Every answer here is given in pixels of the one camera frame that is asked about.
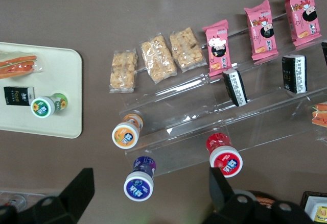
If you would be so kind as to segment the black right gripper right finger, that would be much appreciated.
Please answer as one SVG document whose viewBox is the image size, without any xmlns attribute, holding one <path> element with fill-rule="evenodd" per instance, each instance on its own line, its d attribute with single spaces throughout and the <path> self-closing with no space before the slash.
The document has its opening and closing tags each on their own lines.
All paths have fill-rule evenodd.
<svg viewBox="0 0 327 224">
<path fill-rule="evenodd" d="M 216 211 L 203 223 L 313 223 L 297 204 L 275 201 L 271 208 L 236 194 L 219 168 L 209 169 L 209 192 Z"/>
</svg>

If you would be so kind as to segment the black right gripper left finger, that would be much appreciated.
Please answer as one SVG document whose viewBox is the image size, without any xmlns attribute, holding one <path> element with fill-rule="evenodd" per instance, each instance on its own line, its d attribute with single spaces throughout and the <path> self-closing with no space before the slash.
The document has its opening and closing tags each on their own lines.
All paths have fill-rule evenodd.
<svg viewBox="0 0 327 224">
<path fill-rule="evenodd" d="M 84 168 L 58 196 L 45 197 L 21 212 L 1 206 L 1 223 L 77 223 L 94 194 L 94 170 Z"/>
</svg>

